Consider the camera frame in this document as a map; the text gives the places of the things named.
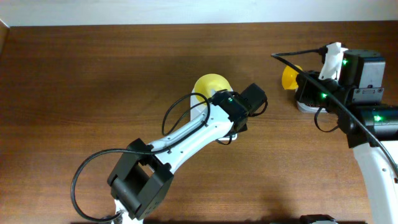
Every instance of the wooden table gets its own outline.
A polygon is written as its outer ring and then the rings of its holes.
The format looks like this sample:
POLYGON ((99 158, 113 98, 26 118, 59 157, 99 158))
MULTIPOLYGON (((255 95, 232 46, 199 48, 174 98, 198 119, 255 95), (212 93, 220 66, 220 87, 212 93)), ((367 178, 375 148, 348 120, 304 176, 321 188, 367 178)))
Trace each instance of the wooden table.
MULTIPOLYGON (((270 57, 344 42, 387 60, 384 102, 398 103, 398 22, 11 27, 0 60, 0 222, 79 223, 70 183, 90 154, 161 137, 169 106, 207 73, 242 91, 255 82, 265 114, 229 146, 211 143, 175 173, 159 220, 272 221, 324 213, 371 221, 345 135, 322 133, 280 84, 270 57)), ((320 70, 316 54, 291 57, 320 70)), ((188 102, 172 113, 169 127, 188 102)), ((331 128, 336 117, 324 114, 331 128)), ((120 154, 83 171, 76 196, 89 215, 114 212, 106 179, 120 154)))

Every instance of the green led light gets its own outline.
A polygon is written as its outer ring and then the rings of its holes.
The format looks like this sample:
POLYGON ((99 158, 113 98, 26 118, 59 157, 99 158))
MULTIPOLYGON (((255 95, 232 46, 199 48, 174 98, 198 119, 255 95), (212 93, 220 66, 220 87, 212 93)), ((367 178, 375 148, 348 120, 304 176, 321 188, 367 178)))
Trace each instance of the green led light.
POLYGON ((381 120, 383 119, 383 118, 380 117, 379 115, 374 116, 373 118, 374 118, 374 121, 381 121, 381 120))

